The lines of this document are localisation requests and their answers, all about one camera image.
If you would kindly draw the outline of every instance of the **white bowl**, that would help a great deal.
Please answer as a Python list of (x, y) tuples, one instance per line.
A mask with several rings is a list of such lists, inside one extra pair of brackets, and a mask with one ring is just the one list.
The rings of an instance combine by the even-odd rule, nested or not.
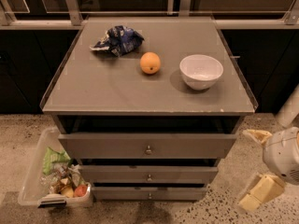
[(185, 57), (179, 65), (183, 80), (194, 90), (210, 88), (223, 74), (223, 66), (206, 55)]

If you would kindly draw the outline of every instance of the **dresser top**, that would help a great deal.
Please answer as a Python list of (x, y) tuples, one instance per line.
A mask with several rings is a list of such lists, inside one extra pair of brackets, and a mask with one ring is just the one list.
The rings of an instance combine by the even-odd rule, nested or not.
[[(106, 30), (131, 27), (145, 38), (120, 58), (90, 51)], [(144, 74), (139, 60), (155, 52), (161, 70)], [(207, 91), (194, 91), (182, 80), (179, 63), (186, 56), (204, 54), (224, 68)], [(52, 115), (247, 115), (254, 113), (212, 19), (89, 18), (60, 74), (43, 111)]]

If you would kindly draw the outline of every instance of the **plastic bin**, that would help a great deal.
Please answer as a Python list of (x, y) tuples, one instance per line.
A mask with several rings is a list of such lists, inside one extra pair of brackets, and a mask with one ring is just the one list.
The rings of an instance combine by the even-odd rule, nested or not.
[(60, 132), (56, 127), (51, 127), (43, 131), (37, 147), (36, 154), (31, 161), (29, 171), (24, 179), (18, 202), (20, 205), (32, 205), (37, 207), (88, 207), (93, 205), (93, 196), (91, 194), (91, 185), (87, 189), (84, 197), (66, 198), (60, 194), (47, 197), (48, 191), (41, 184), (43, 159), (46, 154), (47, 147), (51, 147), (55, 151), (62, 151), (63, 147), (58, 140)]

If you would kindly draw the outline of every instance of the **crumpled blue bag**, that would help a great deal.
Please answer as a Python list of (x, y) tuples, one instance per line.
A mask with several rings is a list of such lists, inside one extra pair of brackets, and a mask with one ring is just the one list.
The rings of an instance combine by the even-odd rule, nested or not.
[(143, 36), (134, 29), (122, 25), (114, 26), (91, 50), (111, 52), (120, 57), (138, 48), (143, 41)]

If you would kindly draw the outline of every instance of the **speckled floor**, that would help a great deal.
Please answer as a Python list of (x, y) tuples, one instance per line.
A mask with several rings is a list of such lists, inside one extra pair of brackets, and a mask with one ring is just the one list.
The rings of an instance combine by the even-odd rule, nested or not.
[[(257, 174), (269, 173), (262, 149), (248, 140), (244, 129), (282, 130), (272, 114), (246, 117), (238, 138), (206, 197), (196, 203), (104, 202), (89, 208), (37, 209), (20, 206), (18, 195), (41, 132), (53, 126), (48, 116), (0, 116), (0, 223), (299, 223), (299, 186), (288, 185), (284, 194), (246, 213), (236, 206), (240, 195)], [(299, 118), (293, 126), (299, 127)]]

